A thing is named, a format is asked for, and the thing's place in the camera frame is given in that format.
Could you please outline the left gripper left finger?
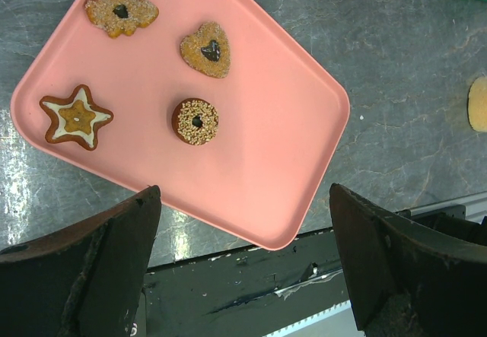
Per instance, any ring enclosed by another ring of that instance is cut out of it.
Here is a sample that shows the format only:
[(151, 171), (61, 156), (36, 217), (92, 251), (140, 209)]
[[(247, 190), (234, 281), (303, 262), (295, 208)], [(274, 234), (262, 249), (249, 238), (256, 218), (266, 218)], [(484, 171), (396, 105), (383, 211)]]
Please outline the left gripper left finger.
[(128, 336), (161, 216), (149, 186), (1, 251), (3, 336)]

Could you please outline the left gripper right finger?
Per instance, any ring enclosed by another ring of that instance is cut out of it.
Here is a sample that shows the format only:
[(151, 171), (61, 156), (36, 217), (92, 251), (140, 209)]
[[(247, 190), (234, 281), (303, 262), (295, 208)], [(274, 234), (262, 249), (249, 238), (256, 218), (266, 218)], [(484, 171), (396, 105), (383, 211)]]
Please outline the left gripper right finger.
[(329, 207), (357, 329), (484, 336), (486, 224), (394, 213), (335, 183)]

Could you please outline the small chocolate nut donut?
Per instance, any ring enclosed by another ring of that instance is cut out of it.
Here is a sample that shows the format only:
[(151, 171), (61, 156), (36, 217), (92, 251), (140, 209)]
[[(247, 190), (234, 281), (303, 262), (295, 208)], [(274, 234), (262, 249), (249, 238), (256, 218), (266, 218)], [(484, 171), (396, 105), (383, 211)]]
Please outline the small chocolate nut donut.
[(171, 125), (176, 136), (184, 143), (204, 145), (218, 133), (218, 111), (203, 99), (188, 98), (176, 106)]

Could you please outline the heart shaped cookie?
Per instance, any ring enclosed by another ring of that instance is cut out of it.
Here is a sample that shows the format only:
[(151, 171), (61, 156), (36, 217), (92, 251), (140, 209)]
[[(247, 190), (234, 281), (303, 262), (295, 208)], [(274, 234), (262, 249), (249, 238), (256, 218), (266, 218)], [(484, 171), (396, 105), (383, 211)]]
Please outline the heart shaped cookie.
[(180, 43), (183, 61), (211, 78), (226, 78), (231, 67), (231, 47), (227, 34), (215, 21), (203, 23)]

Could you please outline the flower shaped cookie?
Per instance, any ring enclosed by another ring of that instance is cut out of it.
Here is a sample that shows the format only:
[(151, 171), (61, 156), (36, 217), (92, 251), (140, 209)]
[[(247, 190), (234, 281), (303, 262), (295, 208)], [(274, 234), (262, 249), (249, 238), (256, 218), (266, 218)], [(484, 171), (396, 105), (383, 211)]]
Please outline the flower shaped cookie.
[(87, 0), (84, 9), (88, 20), (113, 39), (133, 35), (159, 15), (158, 7), (149, 0)]

